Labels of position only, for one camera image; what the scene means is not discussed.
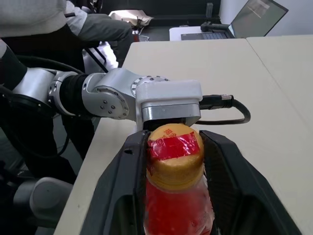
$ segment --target white table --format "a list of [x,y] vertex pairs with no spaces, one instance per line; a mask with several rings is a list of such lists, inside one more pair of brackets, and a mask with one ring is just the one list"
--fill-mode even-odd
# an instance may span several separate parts
[[181,41],[181,35],[186,33],[201,33],[200,26],[170,28],[170,41]]
[[[233,94],[244,103],[251,111],[250,123],[194,127],[236,142],[268,179],[303,234],[311,234],[313,134],[300,109],[286,97],[287,88],[278,85],[246,39],[135,43],[124,68],[171,80],[195,79],[201,82],[203,95]],[[203,119],[238,117],[232,109],[202,113]],[[97,180],[133,126],[131,121],[100,121],[55,235],[79,235]]]

